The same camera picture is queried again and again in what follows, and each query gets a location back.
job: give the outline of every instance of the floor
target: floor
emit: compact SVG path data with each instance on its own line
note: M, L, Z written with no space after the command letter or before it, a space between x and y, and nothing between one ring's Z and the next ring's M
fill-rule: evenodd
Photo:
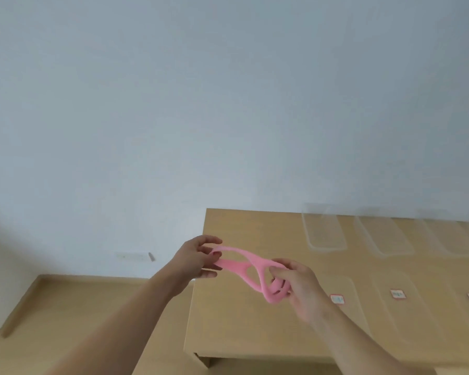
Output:
M42 281L13 334L0 339L0 375L42 374L137 287ZM134 375L340 374L331 365L240 359L219 359L209 370L202 369L182 351L192 290L187 287L165 309Z

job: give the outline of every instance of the wooden tabletop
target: wooden tabletop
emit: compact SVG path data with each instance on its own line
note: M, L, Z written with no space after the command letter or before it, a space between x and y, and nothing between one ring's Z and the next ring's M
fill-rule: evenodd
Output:
M310 250L300 214L208 209L203 232L219 236L225 246L311 267L328 294L344 297L343 311L398 359L469 366L469 258L432 255L408 219L394 221L415 253L376 257L354 217L338 221L347 249L330 253ZM223 258L244 260L233 252ZM406 299L394 299L393 289L403 290ZM228 271L195 282L184 349L201 357L331 361L287 301L267 303Z

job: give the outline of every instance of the wall outlet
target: wall outlet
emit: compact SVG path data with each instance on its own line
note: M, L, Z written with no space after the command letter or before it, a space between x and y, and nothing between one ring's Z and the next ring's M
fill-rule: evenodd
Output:
M156 260L150 252L116 252L115 255L120 260L132 262L154 262Z

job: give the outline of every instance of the pink silicone strap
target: pink silicone strap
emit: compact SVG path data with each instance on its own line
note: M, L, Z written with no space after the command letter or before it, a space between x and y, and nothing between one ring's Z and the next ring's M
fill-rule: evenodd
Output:
M218 246L214 250L212 250L211 254L213 254L214 252L239 252L241 255L247 258L249 260L248 262L239 262L237 260L221 258L217 262L215 262L215 264L221 268L224 268L225 270L234 272L235 274L239 275L245 281L245 283L251 286L254 290L256 290L257 292L261 292L266 298L266 300L271 304L280 302L283 298L285 298L285 296L287 296L287 292L290 290L289 282L283 279L276 278L268 286L266 284L266 281L264 280L264 270L266 269L266 267L274 266L286 268L281 263L261 258L258 255L255 255L254 253L236 247ZM254 266L257 270L260 284L257 284L248 276L246 271L251 266Z

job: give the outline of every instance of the forearm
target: forearm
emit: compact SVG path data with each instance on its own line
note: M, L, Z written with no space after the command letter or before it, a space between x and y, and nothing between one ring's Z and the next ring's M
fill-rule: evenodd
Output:
M48 374L131 375L175 286L160 270Z
M311 325L344 375L412 374L352 322L324 291L316 294L312 304Z

